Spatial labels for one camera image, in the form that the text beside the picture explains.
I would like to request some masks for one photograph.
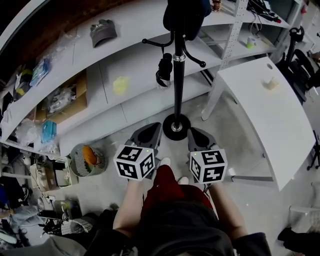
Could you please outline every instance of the red shorts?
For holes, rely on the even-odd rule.
[[[156,171],[153,187],[144,200],[141,216],[160,203],[181,199],[203,203],[213,209],[210,200],[200,188],[193,185],[179,185],[170,166],[161,165]]]

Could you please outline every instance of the cube with marker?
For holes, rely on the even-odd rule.
[[[142,181],[154,168],[154,150],[148,147],[120,145],[113,158],[120,177]]]
[[[190,152],[189,169],[200,184],[222,182],[227,166],[224,149]]]

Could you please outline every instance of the white table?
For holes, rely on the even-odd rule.
[[[272,77],[278,85],[269,90],[264,85]],[[235,175],[232,181],[276,185],[281,190],[293,178],[315,143],[297,96],[268,57],[220,70],[216,79],[207,108],[213,109],[224,89],[229,89],[252,125],[272,175]]]

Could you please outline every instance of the laundry basket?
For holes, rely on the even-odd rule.
[[[71,170],[78,177],[88,177],[103,173],[107,168],[107,160],[103,153],[98,149],[90,147],[94,152],[97,162],[95,165],[85,161],[83,147],[85,144],[76,145],[71,153]]]

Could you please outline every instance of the black metal pole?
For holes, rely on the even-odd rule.
[[[185,59],[183,51],[184,38],[181,33],[174,34],[175,54],[173,55],[174,71],[174,127],[180,126],[182,95],[184,91]]]

